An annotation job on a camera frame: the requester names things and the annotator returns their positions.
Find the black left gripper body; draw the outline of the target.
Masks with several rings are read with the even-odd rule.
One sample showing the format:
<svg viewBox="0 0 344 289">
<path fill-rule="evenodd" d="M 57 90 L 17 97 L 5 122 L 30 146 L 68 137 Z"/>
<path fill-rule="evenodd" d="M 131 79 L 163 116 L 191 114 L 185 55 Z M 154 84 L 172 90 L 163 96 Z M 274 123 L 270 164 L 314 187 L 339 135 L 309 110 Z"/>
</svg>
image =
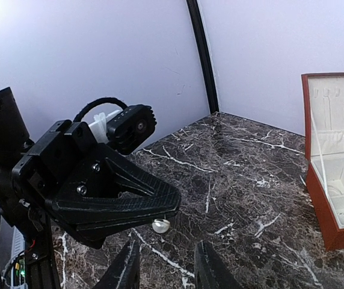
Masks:
<svg viewBox="0 0 344 289">
<path fill-rule="evenodd" d="M 16 190 L 52 217 L 109 217 L 111 153 L 85 122 L 60 120 L 13 168 Z"/>
</svg>

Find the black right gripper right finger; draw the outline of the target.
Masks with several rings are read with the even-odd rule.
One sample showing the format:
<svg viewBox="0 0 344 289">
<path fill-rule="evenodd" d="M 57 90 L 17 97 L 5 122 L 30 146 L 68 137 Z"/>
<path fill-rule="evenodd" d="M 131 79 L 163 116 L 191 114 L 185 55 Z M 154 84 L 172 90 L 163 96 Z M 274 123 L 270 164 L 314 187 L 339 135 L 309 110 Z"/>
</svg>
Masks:
<svg viewBox="0 0 344 289">
<path fill-rule="evenodd" d="M 196 288 L 243 288 L 208 241 L 202 240 L 195 246 L 194 270 Z"/>
</svg>

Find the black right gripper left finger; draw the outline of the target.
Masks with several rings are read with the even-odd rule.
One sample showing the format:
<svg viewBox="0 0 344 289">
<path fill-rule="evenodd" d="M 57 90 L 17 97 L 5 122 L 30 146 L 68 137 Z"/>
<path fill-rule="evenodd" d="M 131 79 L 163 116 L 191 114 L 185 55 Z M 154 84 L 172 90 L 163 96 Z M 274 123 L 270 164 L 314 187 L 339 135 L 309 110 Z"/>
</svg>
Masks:
<svg viewBox="0 0 344 289">
<path fill-rule="evenodd" d="M 93 289 L 140 288 L 140 245 L 129 240 Z"/>
</svg>

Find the white pearl stud earring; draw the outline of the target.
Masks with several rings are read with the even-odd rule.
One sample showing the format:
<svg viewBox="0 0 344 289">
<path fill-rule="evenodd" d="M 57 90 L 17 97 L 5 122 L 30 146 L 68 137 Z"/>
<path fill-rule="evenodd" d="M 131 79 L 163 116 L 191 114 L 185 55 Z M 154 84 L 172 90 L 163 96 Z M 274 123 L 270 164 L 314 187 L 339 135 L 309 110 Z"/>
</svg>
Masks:
<svg viewBox="0 0 344 289">
<path fill-rule="evenodd" d="M 155 219 L 152 222 L 152 229 L 157 234 L 164 234 L 170 229 L 171 223 L 166 219 Z"/>
</svg>

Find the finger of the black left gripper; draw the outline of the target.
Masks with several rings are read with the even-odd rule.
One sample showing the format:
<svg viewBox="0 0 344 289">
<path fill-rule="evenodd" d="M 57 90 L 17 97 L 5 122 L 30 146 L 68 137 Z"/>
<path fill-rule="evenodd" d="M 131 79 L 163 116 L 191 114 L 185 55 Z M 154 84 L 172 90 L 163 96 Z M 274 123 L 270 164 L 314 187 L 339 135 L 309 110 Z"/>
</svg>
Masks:
<svg viewBox="0 0 344 289">
<path fill-rule="evenodd" d="M 48 200 L 63 223 L 151 223 L 174 216 L 178 189 L 123 156 L 84 158 Z"/>
<path fill-rule="evenodd" d="M 165 219 L 170 220 L 177 216 L 178 212 L 169 212 L 161 214 L 149 219 L 134 218 L 130 221 L 114 221 L 114 222 L 97 222 L 91 225 L 61 225 L 60 227 L 67 232 L 77 242 L 92 247 L 93 249 L 100 249 L 105 242 L 106 237 L 115 235 L 119 232 L 131 228 L 137 228 L 143 225 L 150 225 L 154 220 Z"/>
</svg>

